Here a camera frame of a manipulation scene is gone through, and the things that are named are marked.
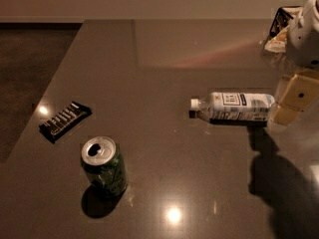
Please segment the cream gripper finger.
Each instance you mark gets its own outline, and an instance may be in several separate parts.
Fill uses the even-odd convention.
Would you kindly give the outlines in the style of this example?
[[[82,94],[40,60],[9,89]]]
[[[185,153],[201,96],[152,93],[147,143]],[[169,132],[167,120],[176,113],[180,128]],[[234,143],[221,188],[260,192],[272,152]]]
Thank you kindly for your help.
[[[271,119],[277,124],[290,125],[299,117],[299,115],[299,111],[282,106],[276,106],[274,112],[272,113]]]
[[[302,73],[283,76],[276,89],[275,107],[304,112],[319,97],[319,78]]]

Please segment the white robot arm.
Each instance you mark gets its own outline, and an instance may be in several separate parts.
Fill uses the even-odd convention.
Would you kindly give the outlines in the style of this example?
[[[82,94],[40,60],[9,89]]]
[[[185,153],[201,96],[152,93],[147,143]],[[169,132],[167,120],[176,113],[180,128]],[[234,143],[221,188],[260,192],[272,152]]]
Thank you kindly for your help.
[[[319,0],[308,0],[289,24],[286,56],[297,72],[278,83],[270,121],[292,124],[319,97]]]

